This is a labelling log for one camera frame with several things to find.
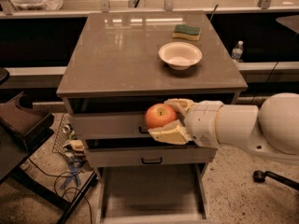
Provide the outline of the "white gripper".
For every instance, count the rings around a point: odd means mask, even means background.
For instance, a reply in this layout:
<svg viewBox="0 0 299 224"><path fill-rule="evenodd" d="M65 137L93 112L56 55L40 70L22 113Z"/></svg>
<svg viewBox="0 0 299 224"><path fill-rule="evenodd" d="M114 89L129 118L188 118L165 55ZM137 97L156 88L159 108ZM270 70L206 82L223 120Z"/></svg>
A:
<svg viewBox="0 0 299 224"><path fill-rule="evenodd" d="M186 145L193 142L199 147L219 148L216 135L216 119L223 106L220 101L194 103L184 98L167 99L164 102L185 117L182 125L179 119L163 127L148 129L150 136L157 142L171 145Z"/></svg>

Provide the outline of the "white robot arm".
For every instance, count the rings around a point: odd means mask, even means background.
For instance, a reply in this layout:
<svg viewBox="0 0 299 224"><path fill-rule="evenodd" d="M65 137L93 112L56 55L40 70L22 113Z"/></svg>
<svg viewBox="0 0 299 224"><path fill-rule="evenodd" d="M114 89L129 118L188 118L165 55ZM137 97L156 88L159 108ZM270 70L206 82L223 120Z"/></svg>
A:
<svg viewBox="0 0 299 224"><path fill-rule="evenodd" d="M199 147L234 146L256 156L299 165L299 95L279 93L261 106L226 105L221 101L196 103L165 101L180 118L149 129L156 141Z"/></svg>

